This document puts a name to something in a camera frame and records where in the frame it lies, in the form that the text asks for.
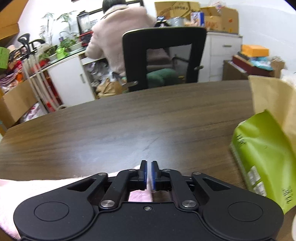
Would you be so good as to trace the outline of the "orange box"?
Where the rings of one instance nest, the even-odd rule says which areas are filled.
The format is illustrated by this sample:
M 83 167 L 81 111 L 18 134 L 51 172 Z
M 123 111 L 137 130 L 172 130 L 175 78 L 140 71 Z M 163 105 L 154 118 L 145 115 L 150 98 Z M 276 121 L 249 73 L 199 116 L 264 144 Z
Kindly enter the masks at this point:
M 269 49 L 261 45 L 242 45 L 241 53 L 247 57 L 267 57 Z

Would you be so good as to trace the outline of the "cardboard box on cabinet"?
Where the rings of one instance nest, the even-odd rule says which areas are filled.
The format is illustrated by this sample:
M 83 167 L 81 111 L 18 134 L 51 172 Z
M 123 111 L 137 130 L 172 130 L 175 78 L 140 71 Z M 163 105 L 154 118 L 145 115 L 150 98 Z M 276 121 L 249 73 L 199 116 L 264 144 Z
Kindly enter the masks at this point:
M 225 6 L 217 9 L 209 6 L 200 10 L 204 13 L 205 27 L 208 31 L 239 34 L 239 16 L 236 9 Z

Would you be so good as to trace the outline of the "white drawer cabinet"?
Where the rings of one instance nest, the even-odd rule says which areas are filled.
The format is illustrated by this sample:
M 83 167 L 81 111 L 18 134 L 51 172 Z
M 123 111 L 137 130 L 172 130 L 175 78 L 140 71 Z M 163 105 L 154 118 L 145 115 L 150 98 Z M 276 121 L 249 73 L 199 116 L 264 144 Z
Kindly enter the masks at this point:
M 199 71 L 199 82 L 221 81 L 223 63 L 231 60 L 240 49 L 243 42 L 241 35 L 208 32 Z

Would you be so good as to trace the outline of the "red small appliance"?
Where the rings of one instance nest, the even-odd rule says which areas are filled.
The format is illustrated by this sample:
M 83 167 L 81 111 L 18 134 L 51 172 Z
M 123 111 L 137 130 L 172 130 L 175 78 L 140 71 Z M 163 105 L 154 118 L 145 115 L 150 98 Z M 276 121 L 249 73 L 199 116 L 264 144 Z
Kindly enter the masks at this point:
M 79 36 L 79 39 L 81 40 L 83 47 L 87 47 L 88 46 L 88 44 L 90 42 L 90 39 L 92 37 L 92 34 L 93 34 L 93 32 L 92 31 L 89 31 L 89 32 L 83 33 L 83 34 L 81 34 Z

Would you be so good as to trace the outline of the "brown paper bag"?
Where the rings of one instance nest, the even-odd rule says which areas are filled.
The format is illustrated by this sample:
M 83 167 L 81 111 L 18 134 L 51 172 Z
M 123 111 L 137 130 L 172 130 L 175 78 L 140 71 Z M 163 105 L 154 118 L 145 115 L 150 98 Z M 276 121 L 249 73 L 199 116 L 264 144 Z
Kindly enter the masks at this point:
M 295 142 L 295 87 L 272 77 L 248 76 L 255 113 L 268 110 L 291 142 Z

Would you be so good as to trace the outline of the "white desk cabinet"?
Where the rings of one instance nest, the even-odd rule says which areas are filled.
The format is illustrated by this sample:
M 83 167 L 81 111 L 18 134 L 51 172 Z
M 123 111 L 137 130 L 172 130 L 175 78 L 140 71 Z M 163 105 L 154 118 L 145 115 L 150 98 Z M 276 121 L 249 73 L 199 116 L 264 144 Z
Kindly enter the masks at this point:
M 84 51 L 80 51 L 64 59 L 49 62 L 42 71 L 49 75 L 62 104 L 71 107 L 97 99 L 87 67 L 102 60 L 104 59 L 91 59 L 85 56 Z

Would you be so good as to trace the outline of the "green package bag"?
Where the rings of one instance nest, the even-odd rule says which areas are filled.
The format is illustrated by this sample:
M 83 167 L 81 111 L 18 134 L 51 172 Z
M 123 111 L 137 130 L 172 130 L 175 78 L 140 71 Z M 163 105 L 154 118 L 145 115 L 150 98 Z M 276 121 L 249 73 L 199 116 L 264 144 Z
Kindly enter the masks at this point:
M 230 150 L 249 191 L 275 201 L 284 213 L 295 207 L 295 153 L 269 111 L 241 122 Z

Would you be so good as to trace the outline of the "person in pink jacket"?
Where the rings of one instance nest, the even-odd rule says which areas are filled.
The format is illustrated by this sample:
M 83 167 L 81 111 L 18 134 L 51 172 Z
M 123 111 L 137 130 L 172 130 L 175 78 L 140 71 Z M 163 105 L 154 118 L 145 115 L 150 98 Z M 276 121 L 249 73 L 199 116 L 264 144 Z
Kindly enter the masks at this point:
M 105 57 L 112 72 L 125 76 L 123 35 L 132 30 L 152 28 L 157 19 L 143 6 L 130 7 L 126 1 L 103 1 L 103 17 L 93 26 L 86 48 L 91 59 Z

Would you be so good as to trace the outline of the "black office chair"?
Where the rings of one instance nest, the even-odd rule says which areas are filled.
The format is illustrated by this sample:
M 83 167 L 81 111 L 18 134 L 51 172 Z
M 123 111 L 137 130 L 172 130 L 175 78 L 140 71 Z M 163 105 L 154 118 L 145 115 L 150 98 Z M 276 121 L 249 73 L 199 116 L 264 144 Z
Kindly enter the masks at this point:
M 130 92 L 179 83 L 174 61 L 186 63 L 186 83 L 197 83 L 207 30 L 203 27 L 146 28 L 122 37 Z

